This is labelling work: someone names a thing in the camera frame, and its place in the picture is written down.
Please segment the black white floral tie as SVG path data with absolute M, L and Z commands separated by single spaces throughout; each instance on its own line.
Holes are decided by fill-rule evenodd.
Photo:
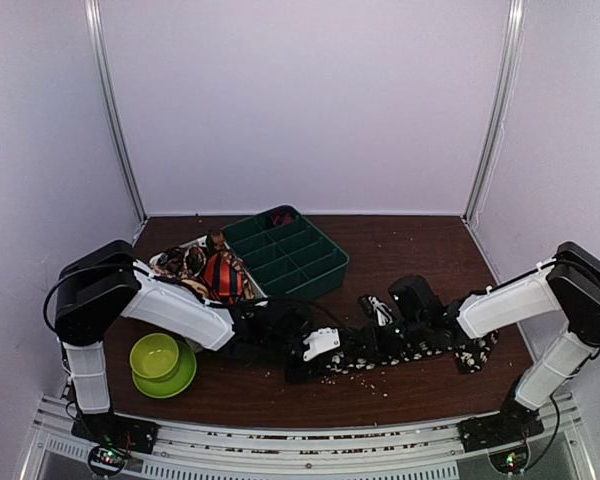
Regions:
M 314 359 L 326 360 L 328 373 L 324 377 L 345 375 L 351 371 L 373 370 L 385 366 L 396 366 L 400 363 L 421 362 L 434 359 L 445 354 L 452 354 L 458 373 L 468 375 L 484 370 L 495 346 L 499 341 L 499 331 L 489 332 L 487 335 L 470 339 L 467 344 L 440 347 L 426 340 L 413 340 L 415 355 L 412 361 L 399 362 L 397 360 L 382 363 L 373 363 L 361 357 L 362 339 L 349 333 L 339 331 L 340 347 L 319 355 Z

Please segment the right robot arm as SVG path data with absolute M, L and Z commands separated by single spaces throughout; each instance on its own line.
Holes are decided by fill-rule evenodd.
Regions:
M 392 306 L 369 294 L 359 299 L 372 321 L 367 349 L 375 363 L 452 351 L 474 373 L 501 330 L 554 321 L 554 339 L 514 381 L 493 417 L 493 433 L 502 441 L 515 440 L 553 394 L 600 354 L 600 260 L 574 242 L 513 279 L 449 303 L 420 275 L 396 280 L 389 294 Z

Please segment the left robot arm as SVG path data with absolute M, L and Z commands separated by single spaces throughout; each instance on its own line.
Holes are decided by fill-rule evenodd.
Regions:
M 81 422 L 101 443 L 113 444 L 124 424 L 110 398 L 104 337 L 119 318 L 155 325 L 206 350 L 244 343 L 304 368 L 341 345 L 337 329 L 309 328 L 308 305 L 285 298 L 206 298 L 183 280 L 155 273 L 128 242 L 115 240 L 60 272 L 42 316 L 65 351 Z

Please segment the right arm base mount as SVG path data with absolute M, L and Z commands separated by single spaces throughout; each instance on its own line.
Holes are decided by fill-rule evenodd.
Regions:
M 544 425 L 538 417 L 516 418 L 502 413 L 469 418 L 457 427 L 465 452 L 522 442 L 544 432 Z

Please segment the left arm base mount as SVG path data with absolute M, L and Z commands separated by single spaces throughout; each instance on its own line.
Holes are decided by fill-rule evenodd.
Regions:
M 86 415 L 73 423 L 71 434 L 124 452 L 151 454 L 158 425 L 118 415 Z

